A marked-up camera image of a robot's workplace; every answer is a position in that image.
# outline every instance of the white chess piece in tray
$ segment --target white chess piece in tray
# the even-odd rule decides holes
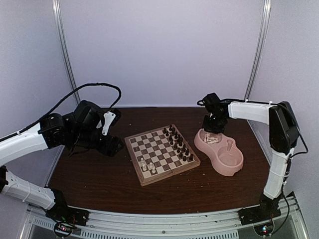
[[[213,168],[221,175],[233,176],[242,169],[244,156],[233,138],[200,129],[194,139],[195,146],[205,153]]]

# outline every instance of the pink bowl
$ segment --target pink bowl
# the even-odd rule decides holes
[[[205,142],[205,137],[214,138],[214,143]],[[200,129],[194,139],[195,146],[205,153],[213,168],[221,175],[233,176],[243,168],[244,156],[236,147],[233,138],[220,134],[213,134]]]

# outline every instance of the white wall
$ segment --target white wall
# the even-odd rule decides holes
[[[263,0],[61,1],[77,85],[109,82],[119,106],[195,106],[206,94],[243,98]],[[114,90],[84,89],[107,106]]]
[[[70,91],[51,0],[0,1],[0,137],[46,113]],[[75,100],[57,112],[74,110]],[[8,163],[17,176],[44,186],[57,149]],[[17,238],[26,204],[0,195],[0,237]]]
[[[271,11],[263,58],[250,99],[287,100],[293,107],[310,152],[293,159],[287,189],[294,190],[310,236],[317,239],[319,1],[274,0]],[[268,127],[256,124],[255,129],[269,145]],[[299,140],[296,152],[303,149]]]

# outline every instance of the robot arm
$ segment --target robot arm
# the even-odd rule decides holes
[[[299,137],[298,125],[288,102],[279,104],[256,103],[241,100],[220,100],[215,93],[207,95],[197,103],[210,113],[205,116],[203,128],[212,133],[223,133],[227,119],[253,120],[269,125],[269,142],[272,148],[272,162],[267,184],[260,199],[260,207],[254,214],[260,220],[269,215],[278,215],[277,206],[281,199],[282,186],[286,183]],[[253,223],[256,218],[248,220]]]
[[[124,147],[121,140],[108,134],[110,126],[121,117],[118,110],[106,113],[92,102],[82,101],[76,110],[67,115],[50,114],[40,123],[0,142],[0,193],[38,205],[47,210],[50,217],[62,221],[71,216],[78,225],[84,225],[88,212],[67,206],[62,192],[31,184],[3,166],[31,152],[65,145],[71,150],[79,146],[96,149],[106,156],[114,156]]]

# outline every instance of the pink tray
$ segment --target pink tray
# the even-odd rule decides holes
[[[217,143],[208,144],[204,142],[205,135],[214,137]],[[213,134],[200,129],[194,139],[195,146],[205,153],[213,165],[213,168],[221,175],[233,176],[243,168],[244,156],[236,147],[233,138],[220,134]]]

